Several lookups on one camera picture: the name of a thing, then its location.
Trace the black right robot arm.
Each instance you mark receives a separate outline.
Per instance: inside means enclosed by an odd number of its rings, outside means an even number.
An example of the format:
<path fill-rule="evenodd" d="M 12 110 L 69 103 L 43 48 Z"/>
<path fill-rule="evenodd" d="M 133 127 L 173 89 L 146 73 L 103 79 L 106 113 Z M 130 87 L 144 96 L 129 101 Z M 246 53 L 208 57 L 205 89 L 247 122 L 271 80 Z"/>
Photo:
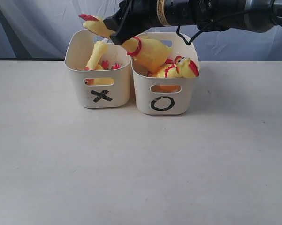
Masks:
<path fill-rule="evenodd" d="M 119 10 L 103 20 L 114 34 L 111 40 L 121 45 L 128 39 L 156 27 L 195 25 L 201 33 L 247 30 L 264 33 L 282 27 L 282 0 L 124 0 Z"/>

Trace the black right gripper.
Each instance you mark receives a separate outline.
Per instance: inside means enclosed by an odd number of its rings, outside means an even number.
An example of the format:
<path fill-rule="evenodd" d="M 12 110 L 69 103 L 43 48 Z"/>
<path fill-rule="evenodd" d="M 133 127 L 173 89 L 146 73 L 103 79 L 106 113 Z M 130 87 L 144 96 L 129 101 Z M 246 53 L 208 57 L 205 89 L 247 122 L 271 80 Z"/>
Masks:
<path fill-rule="evenodd" d="M 194 25 L 200 12 L 198 0 L 124 0 L 119 7 L 103 20 L 116 45 L 150 28 Z"/>

